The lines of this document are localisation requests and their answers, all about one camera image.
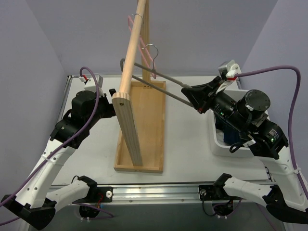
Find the dark hanger with metal hook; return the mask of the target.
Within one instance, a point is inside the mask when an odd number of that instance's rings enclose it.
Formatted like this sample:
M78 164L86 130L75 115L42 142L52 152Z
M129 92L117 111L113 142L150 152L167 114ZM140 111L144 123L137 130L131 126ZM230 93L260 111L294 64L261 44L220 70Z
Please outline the dark hanger with metal hook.
M157 76L162 77L164 79L167 79L167 80L169 80L169 81L171 81L171 82L181 86L182 88L191 88L191 86L189 86L188 84L184 84L183 82L181 82L181 81L179 81L179 80L177 80L175 78L172 78L172 77L169 77L167 75L161 74L161 73L157 72L155 69L150 69L150 68L148 68L146 66L143 66L143 65L141 65L139 63L134 63L134 66L136 66L136 67L138 67L138 68L140 68L142 70L148 71L151 74L154 74L154 75L157 75ZM173 94L173 93L171 93L171 92L169 92L167 90L164 90L164 89L162 89L160 87L157 87L157 86L155 86L153 83L151 83L149 81L143 80L143 79L141 79L139 77L136 77L135 75L132 75L132 78L137 80L137 81L139 81L139 82L141 82L141 83L143 83L143 84L145 84L145 85L147 85L147 86L149 86L149 87L152 87L152 88L158 90L159 92L161 92L161 93L163 93L163 94L165 94L165 95L167 95L167 96L169 96L169 97L171 97L171 98L173 98L173 99L175 99L175 100L177 100L177 101L179 101L179 102L181 102L181 103L183 103L183 104L185 104L185 105L187 105L187 106L189 106L191 108L193 108L193 104L190 103L189 101L184 100L181 97L179 97L179 96L177 96L177 95L175 95L175 94Z

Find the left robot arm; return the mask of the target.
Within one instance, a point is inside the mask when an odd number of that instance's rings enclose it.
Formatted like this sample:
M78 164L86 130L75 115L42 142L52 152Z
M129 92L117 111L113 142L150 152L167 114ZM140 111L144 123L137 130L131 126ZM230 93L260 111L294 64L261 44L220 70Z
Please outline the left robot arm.
M115 116L112 104L102 90L83 90L76 94L68 110L54 127L46 148L18 191L3 197L1 205L37 230L45 228L56 212L77 200L89 203L98 196L97 182L80 176L72 183L49 191L68 158L89 136L102 118Z

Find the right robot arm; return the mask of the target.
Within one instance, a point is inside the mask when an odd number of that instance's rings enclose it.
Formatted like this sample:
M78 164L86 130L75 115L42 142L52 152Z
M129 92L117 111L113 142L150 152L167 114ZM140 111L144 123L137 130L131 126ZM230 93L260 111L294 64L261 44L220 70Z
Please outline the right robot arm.
M269 170L275 184L259 185L224 173L214 183L218 198L239 197L264 206L282 222L307 224L308 200L299 180L299 170L292 164L291 144L282 129L267 117L269 97L259 90L249 90L238 101L227 95L220 77L209 83L182 88L193 107L201 114L211 110L226 125L238 131L240 142L229 151L250 149Z

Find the dark blue denim garment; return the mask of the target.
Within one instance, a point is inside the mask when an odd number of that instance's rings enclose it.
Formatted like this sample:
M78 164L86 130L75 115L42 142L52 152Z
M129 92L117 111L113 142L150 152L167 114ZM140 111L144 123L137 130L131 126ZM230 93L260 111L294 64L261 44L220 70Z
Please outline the dark blue denim garment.
M223 141L227 145L231 146L234 143L241 142L239 132L226 123L224 123L219 117L215 115L215 128L218 130L217 134L220 134L220 141Z

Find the pink hanger with metal hook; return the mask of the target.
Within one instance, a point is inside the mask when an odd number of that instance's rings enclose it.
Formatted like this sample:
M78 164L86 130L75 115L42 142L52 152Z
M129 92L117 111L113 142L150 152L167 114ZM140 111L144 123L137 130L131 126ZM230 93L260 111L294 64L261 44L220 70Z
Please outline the pink hanger with metal hook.
M128 28L132 32L132 26L133 26L133 20L131 16L135 16L136 14L132 14L128 16ZM145 21L142 22L141 26L141 33L140 33L140 38L139 38L139 45L138 49L141 54L141 64L143 66L146 66L150 69L153 69L153 58L150 54L150 30L149 30L149 17L148 17L148 12L144 13L143 19ZM151 77L153 79L156 79L156 75L151 74L148 71L143 70L142 71L142 78L144 80L151 80Z

